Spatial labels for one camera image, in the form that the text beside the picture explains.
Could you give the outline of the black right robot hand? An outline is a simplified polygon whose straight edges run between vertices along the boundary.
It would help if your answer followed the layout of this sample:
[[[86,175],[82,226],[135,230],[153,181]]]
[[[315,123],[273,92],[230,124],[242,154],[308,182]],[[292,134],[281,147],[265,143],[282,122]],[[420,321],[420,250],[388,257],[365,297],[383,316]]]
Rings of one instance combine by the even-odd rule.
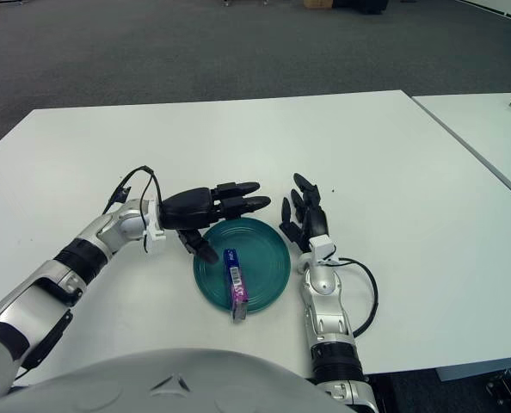
[[[290,198],[283,198],[279,228],[302,253],[309,253],[311,238],[329,235],[328,222],[318,186],[299,173],[293,174],[293,180],[297,189],[291,190]]]

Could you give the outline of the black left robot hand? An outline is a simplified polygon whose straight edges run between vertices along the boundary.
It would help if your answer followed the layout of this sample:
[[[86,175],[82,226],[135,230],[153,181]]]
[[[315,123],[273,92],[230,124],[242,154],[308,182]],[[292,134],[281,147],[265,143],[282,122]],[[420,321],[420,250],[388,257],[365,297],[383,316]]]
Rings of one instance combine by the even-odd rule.
[[[219,256],[200,231],[222,219],[239,219],[270,205],[269,197],[253,195],[259,188],[257,182],[227,182],[216,188],[180,192],[160,203],[159,224],[176,231],[190,254],[213,265]]]

